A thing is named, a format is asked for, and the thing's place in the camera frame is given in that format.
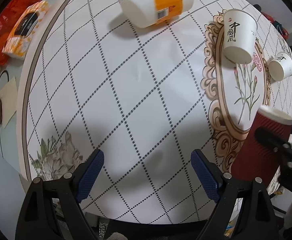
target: screw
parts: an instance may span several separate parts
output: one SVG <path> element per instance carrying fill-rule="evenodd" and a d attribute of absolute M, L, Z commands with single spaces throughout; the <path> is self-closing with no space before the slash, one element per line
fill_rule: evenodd
<path fill-rule="evenodd" d="M 33 179 L 33 183 L 39 183 L 41 181 L 41 178 L 40 177 L 36 177 Z"/>
<path fill-rule="evenodd" d="M 289 168 L 292 168 L 292 162 L 288 162 L 288 163 L 287 163 L 287 166 L 288 166 Z"/>
<path fill-rule="evenodd" d="M 231 179 L 231 174 L 229 172 L 225 172 L 223 176 L 225 179 Z"/>
<path fill-rule="evenodd" d="M 262 183 L 262 182 L 263 182 L 263 180 L 262 180 L 260 177 L 256 177 L 256 178 L 255 178 L 255 181 L 256 181 L 257 183 Z"/>
<path fill-rule="evenodd" d="M 65 179 L 70 179 L 72 176 L 73 176 L 73 174 L 71 172 L 67 172 L 64 174 Z"/>

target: blue gripper pad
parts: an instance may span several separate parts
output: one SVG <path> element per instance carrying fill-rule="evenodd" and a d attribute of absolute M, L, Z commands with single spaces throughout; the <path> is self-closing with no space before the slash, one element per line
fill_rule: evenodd
<path fill-rule="evenodd" d="M 217 203 L 220 199 L 218 194 L 218 183 L 210 173 L 204 161 L 199 157 L 196 150 L 191 153 L 190 162 L 206 192 L 207 197 Z"/>
<path fill-rule="evenodd" d="M 94 160 L 91 162 L 86 172 L 81 177 L 78 183 L 78 191 L 76 195 L 76 200 L 81 203 L 82 200 L 86 199 L 94 185 L 101 168 L 104 165 L 104 153 L 99 150 Z"/>

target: gray peony print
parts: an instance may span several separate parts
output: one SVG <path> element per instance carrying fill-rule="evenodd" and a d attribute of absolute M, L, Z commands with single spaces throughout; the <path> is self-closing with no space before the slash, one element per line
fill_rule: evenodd
<path fill-rule="evenodd" d="M 41 139 L 40 154 L 37 151 L 38 159 L 32 160 L 31 165 L 43 180 L 59 179 L 66 172 L 74 172 L 80 163 L 82 155 L 73 145 L 71 133 L 66 132 L 65 143 L 57 148 L 56 139 Z"/>

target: ripple paper cup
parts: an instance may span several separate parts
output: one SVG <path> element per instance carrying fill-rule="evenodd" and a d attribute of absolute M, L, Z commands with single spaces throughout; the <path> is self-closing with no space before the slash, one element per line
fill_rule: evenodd
<path fill-rule="evenodd" d="M 230 167 L 230 172 L 235 178 L 252 181 L 256 177 L 260 177 L 268 186 L 279 163 L 276 158 L 277 153 L 256 141 L 255 130 L 258 127 L 264 127 L 287 141 L 291 133 L 292 118 L 275 108 L 260 106 L 250 132 Z"/>
<path fill-rule="evenodd" d="M 276 55 L 268 65 L 268 71 L 275 81 L 282 81 L 283 79 L 292 75 L 292 58 L 285 52 L 280 52 Z"/>
<path fill-rule="evenodd" d="M 227 59 L 245 64 L 252 61 L 257 22 L 247 12 L 230 9 L 224 13 L 224 49 Z"/>
<path fill-rule="evenodd" d="M 193 6 L 194 0 L 121 0 L 122 12 L 139 28 L 166 21 Z"/>

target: red plastic bag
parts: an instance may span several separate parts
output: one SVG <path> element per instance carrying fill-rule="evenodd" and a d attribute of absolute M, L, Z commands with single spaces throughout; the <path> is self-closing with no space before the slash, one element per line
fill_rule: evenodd
<path fill-rule="evenodd" d="M 0 65 L 4 65 L 9 56 L 1 51 L 7 41 L 7 37 L 22 15 L 22 13 L 34 3 L 41 0 L 11 0 L 0 14 Z"/>

